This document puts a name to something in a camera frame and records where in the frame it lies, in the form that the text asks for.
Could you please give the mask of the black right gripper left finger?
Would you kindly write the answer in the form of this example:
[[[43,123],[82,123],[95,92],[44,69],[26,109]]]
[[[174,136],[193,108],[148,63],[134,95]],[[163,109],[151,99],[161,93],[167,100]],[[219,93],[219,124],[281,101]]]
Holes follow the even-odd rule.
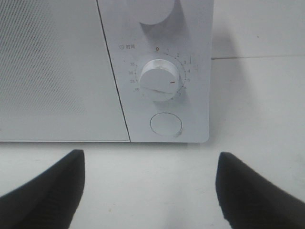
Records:
[[[84,151],[75,149],[34,179],[0,197],[0,227],[69,228],[84,184]]]

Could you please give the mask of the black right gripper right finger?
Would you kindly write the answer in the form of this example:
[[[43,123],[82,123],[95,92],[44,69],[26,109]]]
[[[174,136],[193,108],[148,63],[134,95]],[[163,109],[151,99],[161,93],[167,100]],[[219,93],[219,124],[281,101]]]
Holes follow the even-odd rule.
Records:
[[[224,219],[233,229],[303,229],[305,203],[229,152],[221,152],[215,190]]]

